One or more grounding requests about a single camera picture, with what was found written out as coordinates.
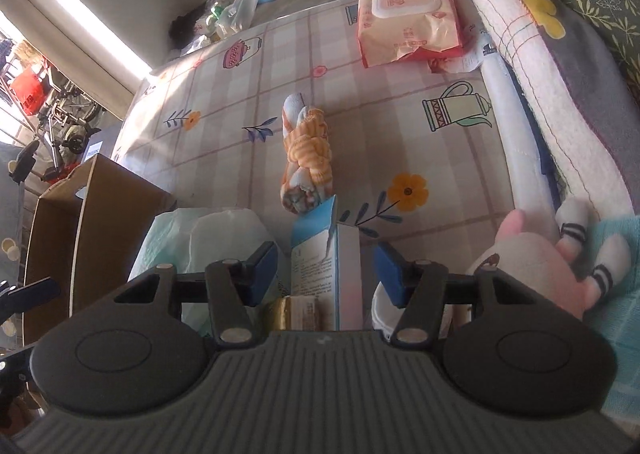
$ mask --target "ribbed gray surface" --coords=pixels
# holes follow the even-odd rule
[[[53,410],[16,440],[28,454],[621,454],[630,445],[594,412],[553,422],[492,414],[427,355],[375,332],[272,335],[222,354],[165,408],[122,420]]]

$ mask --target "clear plastic bag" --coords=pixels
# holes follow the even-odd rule
[[[249,209],[213,213],[212,209],[166,212],[154,219],[129,280],[156,264],[169,263],[179,274],[193,274],[204,272],[209,263],[217,260],[246,260],[265,241],[273,241],[273,238],[255,212]],[[277,281],[271,283],[263,302],[281,296],[282,288],[288,290],[289,277],[289,263],[278,249]],[[182,304],[182,321],[201,336],[210,334],[207,304]]]
[[[234,0],[220,14],[216,22],[216,33],[224,39],[251,26],[258,0]]]

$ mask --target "brown cardboard box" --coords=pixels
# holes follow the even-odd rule
[[[84,200],[76,193],[84,190]],[[24,315],[24,343],[125,283],[156,215],[174,198],[97,154],[38,200],[25,284],[53,277],[57,299]]]

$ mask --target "plaid tablecloth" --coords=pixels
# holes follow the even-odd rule
[[[181,206],[253,209],[288,252],[295,216],[280,203],[280,115],[287,95],[302,93],[326,113],[338,215],[361,230],[368,311],[378,240],[407,259],[464,272],[493,244],[513,199],[479,71],[431,74],[424,63],[364,69],[356,11],[357,0],[318,6],[156,70],[113,157]],[[267,130],[254,129],[252,141],[246,127]],[[428,190],[426,203],[418,204],[423,193],[399,200],[412,186]]]

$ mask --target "teal fabric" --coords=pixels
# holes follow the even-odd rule
[[[589,230],[577,262],[580,278],[595,262],[611,234],[622,234],[631,248],[632,268],[623,281],[587,312],[584,322],[601,333],[616,352],[618,374],[603,410],[614,418],[640,422],[640,218],[602,221]]]

